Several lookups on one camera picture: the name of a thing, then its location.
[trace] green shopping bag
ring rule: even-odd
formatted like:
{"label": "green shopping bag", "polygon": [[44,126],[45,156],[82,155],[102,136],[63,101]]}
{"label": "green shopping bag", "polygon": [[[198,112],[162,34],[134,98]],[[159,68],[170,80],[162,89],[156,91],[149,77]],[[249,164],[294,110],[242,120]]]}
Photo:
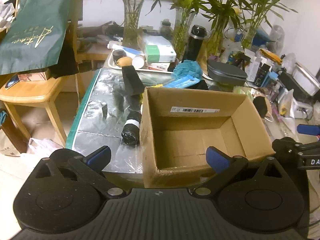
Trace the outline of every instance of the green shopping bag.
{"label": "green shopping bag", "polygon": [[0,75],[58,63],[74,0],[19,0],[20,8],[0,44]]}

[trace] glass vase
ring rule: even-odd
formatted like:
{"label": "glass vase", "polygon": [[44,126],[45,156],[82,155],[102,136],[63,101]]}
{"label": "glass vase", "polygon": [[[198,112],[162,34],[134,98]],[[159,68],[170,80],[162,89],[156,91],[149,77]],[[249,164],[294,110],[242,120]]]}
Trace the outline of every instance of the glass vase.
{"label": "glass vase", "polygon": [[257,33],[257,29],[255,27],[250,26],[246,35],[243,37],[241,41],[241,45],[243,49],[250,49],[252,45],[252,40]]}
{"label": "glass vase", "polygon": [[224,29],[228,24],[228,17],[218,16],[217,22],[211,31],[210,37],[207,43],[207,57],[214,56],[218,58],[223,42]]}
{"label": "glass vase", "polygon": [[123,0],[124,33],[122,46],[138,49],[137,30],[143,0]]}
{"label": "glass vase", "polygon": [[176,8],[176,21],[174,24],[172,44],[179,60],[182,60],[188,31],[194,17],[195,13],[190,12],[189,9]]}

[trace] green border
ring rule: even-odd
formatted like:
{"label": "green border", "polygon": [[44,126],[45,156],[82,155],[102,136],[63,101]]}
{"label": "green border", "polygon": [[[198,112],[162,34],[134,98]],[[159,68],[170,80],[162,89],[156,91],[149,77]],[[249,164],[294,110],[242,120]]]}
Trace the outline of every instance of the green border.
{"label": "green border", "polygon": [[92,88],[93,88],[93,86],[95,85],[95,83],[97,81],[97,76],[99,75],[100,71],[101,71],[101,69],[95,71],[95,74],[92,77],[91,82],[90,82],[90,84],[89,84],[89,86],[87,88],[87,91],[85,92],[84,97],[82,98],[81,104],[80,104],[79,109],[77,111],[76,117],[73,120],[70,132],[69,132],[68,137],[67,137],[67,141],[66,141],[66,148],[67,149],[71,149],[72,148],[73,140],[75,138],[75,135],[76,135],[76,132],[77,132],[77,129],[78,129],[78,126],[79,126],[80,119],[81,119],[82,114],[83,114],[83,112],[85,110],[85,107],[86,107],[87,102],[89,100]]}

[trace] blue plastic packet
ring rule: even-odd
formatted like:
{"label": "blue plastic packet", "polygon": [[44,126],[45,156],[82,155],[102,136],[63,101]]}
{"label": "blue plastic packet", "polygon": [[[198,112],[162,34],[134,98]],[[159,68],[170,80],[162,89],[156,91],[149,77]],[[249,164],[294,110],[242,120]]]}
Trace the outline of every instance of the blue plastic packet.
{"label": "blue plastic packet", "polygon": [[164,85],[165,88],[187,88],[194,84],[199,83],[200,80],[198,78],[192,77],[190,75],[186,75],[182,78],[179,78],[173,82],[170,82],[167,85]]}

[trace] barcode label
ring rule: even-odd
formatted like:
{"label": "barcode label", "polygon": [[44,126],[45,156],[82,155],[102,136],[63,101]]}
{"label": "barcode label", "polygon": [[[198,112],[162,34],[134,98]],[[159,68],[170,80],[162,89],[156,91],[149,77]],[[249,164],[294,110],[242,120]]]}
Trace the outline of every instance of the barcode label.
{"label": "barcode label", "polygon": [[184,107],[178,107],[173,106],[171,107],[170,112],[180,112],[180,113],[217,113],[220,109],[210,109],[210,108],[184,108]]}

